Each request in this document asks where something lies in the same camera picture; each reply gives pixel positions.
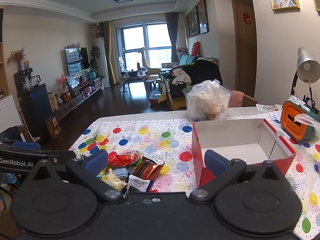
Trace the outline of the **cream patterned snack packet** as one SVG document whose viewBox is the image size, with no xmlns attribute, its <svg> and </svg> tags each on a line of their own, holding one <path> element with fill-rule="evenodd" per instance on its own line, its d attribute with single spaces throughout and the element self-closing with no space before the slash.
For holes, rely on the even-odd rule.
<svg viewBox="0 0 320 240">
<path fill-rule="evenodd" d="M 127 186 L 127 183 L 116 177 L 114 171 L 111 168 L 108 169 L 108 174 L 106 175 L 104 182 L 117 191 L 122 191 L 123 188 Z"/>
</svg>

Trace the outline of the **red snack bag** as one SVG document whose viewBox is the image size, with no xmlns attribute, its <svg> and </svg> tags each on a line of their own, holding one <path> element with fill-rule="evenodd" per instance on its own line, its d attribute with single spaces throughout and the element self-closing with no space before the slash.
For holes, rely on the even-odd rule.
<svg viewBox="0 0 320 240">
<path fill-rule="evenodd" d="M 111 152 L 108 154 L 108 165 L 111 167 L 125 167 L 130 166 L 141 158 L 139 151 L 130 151 L 122 154 Z"/>
</svg>

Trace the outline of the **light blue snack packet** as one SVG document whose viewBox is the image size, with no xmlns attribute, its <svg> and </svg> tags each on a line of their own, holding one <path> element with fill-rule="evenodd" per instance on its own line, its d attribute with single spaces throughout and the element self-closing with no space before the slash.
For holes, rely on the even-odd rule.
<svg viewBox="0 0 320 240">
<path fill-rule="evenodd" d="M 114 175 L 120 180 L 126 180 L 129 172 L 128 167 L 117 167 L 113 169 Z"/>
</svg>

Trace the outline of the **white blue snack packet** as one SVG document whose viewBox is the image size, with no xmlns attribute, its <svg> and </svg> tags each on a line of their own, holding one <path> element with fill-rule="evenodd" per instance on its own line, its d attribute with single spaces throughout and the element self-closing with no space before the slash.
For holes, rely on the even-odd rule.
<svg viewBox="0 0 320 240">
<path fill-rule="evenodd" d="M 153 180 L 144 180 L 132 174 L 126 178 L 125 193 L 128 192 L 149 192 L 154 184 Z"/>
</svg>

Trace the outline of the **clear bag of snacks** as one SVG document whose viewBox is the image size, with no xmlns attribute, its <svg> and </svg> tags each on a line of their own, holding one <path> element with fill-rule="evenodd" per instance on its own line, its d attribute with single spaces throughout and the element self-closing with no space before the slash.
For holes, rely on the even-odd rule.
<svg viewBox="0 0 320 240">
<path fill-rule="evenodd" d="M 232 92 L 218 80 L 206 80 L 183 89 L 190 122 L 223 120 L 227 116 Z"/>
</svg>

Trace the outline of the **red white cardboard box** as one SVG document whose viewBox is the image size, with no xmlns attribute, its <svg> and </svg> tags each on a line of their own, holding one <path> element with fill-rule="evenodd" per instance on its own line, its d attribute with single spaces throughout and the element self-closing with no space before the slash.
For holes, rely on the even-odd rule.
<svg viewBox="0 0 320 240">
<path fill-rule="evenodd" d="M 193 124 L 191 151 L 197 187 L 213 178 L 212 165 L 204 161 L 207 150 L 248 165 L 272 160 L 286 174 L 296 152 L 266 119 L 202 121 Z"/>
</svg>

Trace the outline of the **balloon birthday tablecloth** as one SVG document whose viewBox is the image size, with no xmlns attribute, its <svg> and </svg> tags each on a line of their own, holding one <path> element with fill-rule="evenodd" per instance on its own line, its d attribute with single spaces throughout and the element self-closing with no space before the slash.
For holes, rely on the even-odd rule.
<svg viewBox="0 0 320 240">
<path fill-rule="evenodd" d="M 316 239 L 319 237 L 319 138 L 295 142 L 282 129 L 280 117 L 280 111 L 259 112 L 253 107 L 240 107 L 229 109 L 224 120 L 266 119 L 295 150 L 295 158 L 285 174 L 302 203 L 295 234 L 301 239 Z M 93 122 L 71 146 L 71 151 L 77 157 L 99 150 L 117 154 L 139 151 L 144 157 L 164 164 L 152 191 L 190 193 L 198 188 L 192 136 L 193 124 L 185 111 L 111 116 Z"/>
</svg>

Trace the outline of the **pink towel on chair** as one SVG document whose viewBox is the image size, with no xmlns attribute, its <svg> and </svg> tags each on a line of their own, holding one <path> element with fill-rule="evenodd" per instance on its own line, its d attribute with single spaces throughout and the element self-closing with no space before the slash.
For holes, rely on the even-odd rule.
<svg viewBox="0 0 320 240">
<path fill-rule="evenodd" d="M 243 92 L 232 90 L 229 100 L 229 108 L 242 107 L 244 95 L 245 94 Z"/>
</svg>

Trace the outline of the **long tv cabinet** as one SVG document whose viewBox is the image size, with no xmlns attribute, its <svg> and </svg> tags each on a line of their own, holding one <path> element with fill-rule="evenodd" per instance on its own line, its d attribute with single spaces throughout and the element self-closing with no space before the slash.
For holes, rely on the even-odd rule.
<svg viewBox="0 0 320 240">
<path fill-rule="evenodd" d="M 63 102 L 63 104 L 59 106 L 58 110 L 53 111 L 57 120 L 61 120 L 93 94 L 102 90 L 102 86 L 102 79 L 100 77 L 96 77 L 95 79 L 88 80 L 84 85 L 78 85 L 75 87 L 70 92 L 69 100 Z"/>
</svg>

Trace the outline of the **orange green tissue box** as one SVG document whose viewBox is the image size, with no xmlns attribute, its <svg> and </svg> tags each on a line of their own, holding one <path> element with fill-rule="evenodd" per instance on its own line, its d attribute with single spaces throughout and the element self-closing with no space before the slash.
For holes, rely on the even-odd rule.
<svg viewBox="0 0 320 240">
<path fill-rule="evenodd" d="M 287 100 L 283 104 L 280 124 L 298 143 L 309 141 L 319 135 L 319 114 L 308 105 L 301 105 L 292 100 Z"/>
</svg>

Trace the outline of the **clear plastic bag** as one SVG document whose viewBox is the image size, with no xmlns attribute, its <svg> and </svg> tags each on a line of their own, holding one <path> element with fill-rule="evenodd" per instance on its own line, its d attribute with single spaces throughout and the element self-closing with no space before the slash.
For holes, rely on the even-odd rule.
<svg viewBox="0 0 320 240">
<path fill-rule="evenodd" d="M 302 114 L 296 115 L 294 117 L 294 121 L 313 127 L 315 129 L 315 135 L 319 137 L 320 124 L 319 124 L 319 121 L 317 121 L 315 118 L 313 118 L 310 115 L 307 115 L 305 113 L 302 113 Z"/>
</svg>

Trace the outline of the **black jacket on chair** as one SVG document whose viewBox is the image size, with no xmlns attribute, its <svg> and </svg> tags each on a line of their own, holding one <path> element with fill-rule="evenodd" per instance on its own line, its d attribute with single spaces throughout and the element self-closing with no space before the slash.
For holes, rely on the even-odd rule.
<svg viewBox="0 0 320 240">
<path fill-rule="evenodd" d="M 181 71 L 189 76 L 187 81 L 177 79 Z M 184 98 L 183 89 L 187 85 L 194 86 L 206 80 L 218 80 L 221 85 L 223 84 L 219 67 L 213 61 L 200 59 L 191 64 L 174 68 L 169 75 L 169 89 L 172 99 Z"/>
</svg>

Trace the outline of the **white air conditioner tower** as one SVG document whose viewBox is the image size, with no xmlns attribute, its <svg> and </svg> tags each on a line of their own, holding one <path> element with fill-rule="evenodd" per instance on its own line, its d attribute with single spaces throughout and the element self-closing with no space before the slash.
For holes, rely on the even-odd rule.
<svg viewBox="0 0 320 240">
<path fill-rule="evenodd" d="M 102 78 L 103 87 L 110 87 L 110 80 L 108 75 L 107 57 L 105 51 L 105 41 L 103 37 L 96 38 L 94 45 L 99 48 L 100 56 L 98 59 L 99 73 Z"/>
</svg>

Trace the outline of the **silver desk lamp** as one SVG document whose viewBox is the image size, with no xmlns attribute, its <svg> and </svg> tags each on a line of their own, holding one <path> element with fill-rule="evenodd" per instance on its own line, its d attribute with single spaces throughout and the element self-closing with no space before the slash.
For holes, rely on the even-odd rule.
<svg viewBox="0 0 320 240">
<path fill-rule="evenodd" d="M 291 93 L 294 96 L 298 79 L 307 83 L 309 87 L 310 99 L 313 101 L 311 84 L 319 80 L 319 62 L 304 47 L 298 48 L 297 67 L 293 77 Z"/>
</svg>

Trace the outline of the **black framed wall pictures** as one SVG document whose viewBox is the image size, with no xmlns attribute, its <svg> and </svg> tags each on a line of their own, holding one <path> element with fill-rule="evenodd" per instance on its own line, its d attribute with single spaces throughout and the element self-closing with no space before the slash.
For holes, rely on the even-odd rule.
<svg viewBox="0 0 320 240">
<path fill-rule="evenodd" d="M 206 0 L 200 0 L 184 18 L 185 36 L 191 38 L 209 31 Z"/>
</svg>

